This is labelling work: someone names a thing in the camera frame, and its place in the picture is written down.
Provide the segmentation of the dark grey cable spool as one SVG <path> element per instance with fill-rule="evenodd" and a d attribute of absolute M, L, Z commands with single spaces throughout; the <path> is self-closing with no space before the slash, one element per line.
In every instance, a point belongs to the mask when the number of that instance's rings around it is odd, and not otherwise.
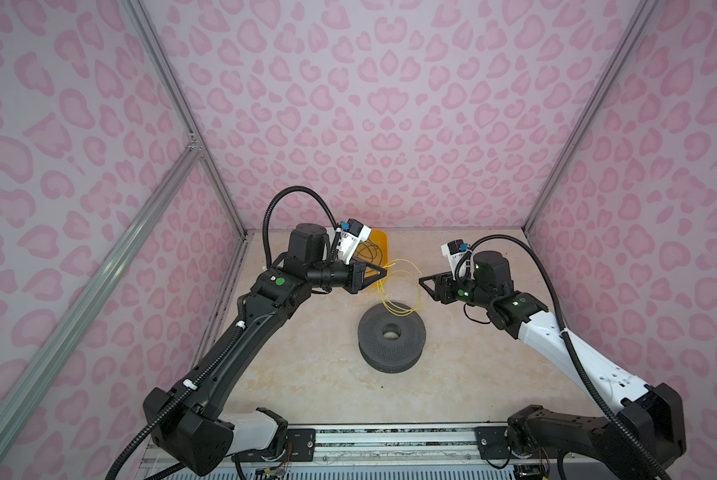
<path fill-rule="evenodd" d="M 426 343 L 426 326 L 417 312 L 396 316 L 377 304 L 358 322 L 358 349 L 378 372 L 398 374 L 412 369 L 423 356 Z"/>

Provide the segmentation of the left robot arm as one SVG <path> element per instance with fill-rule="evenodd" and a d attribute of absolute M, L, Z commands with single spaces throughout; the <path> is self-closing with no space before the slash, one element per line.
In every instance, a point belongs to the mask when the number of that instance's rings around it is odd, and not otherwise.
<path fill-rule="evenodd" d="M 354 258 L 371 232 L 356 219 L 340 224 L 332 235 L 320 225 L 296 226 L 286 251 L 240 296 L 232 326 L 206 356 L 170 390 L 148 394 L 142 436 L 176 459 L 162 477 L 184 468 L 205 476 L 235 453 L 256 450 L 272 458 L 282 453 L 288 423 L 278 414 L 264 408 L 233 420 L 220 414 L 262 346 L 316 290 L 342 288 L 356 294 L 386 276 L 385 268 Z"/>

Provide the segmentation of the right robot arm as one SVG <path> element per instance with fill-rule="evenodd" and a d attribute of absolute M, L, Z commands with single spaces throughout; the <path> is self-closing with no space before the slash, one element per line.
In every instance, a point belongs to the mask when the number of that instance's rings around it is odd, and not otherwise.
<path fill-rule="evenodd" d="M 564 326 L 534 295 L 516 289 L 510 263 L 496 251 L 476 254 L 470 268 L 422 277 L 432 300 L 486 311 L 490 324 L 542 355 L 593 400 L 599 417 L 530 405 L 513 414 L 508 450 L 542 450 L 600 461 L 620 479 L 666 479 L 687 451 L 683 400 L 671 386 L 630 374 Z"/>

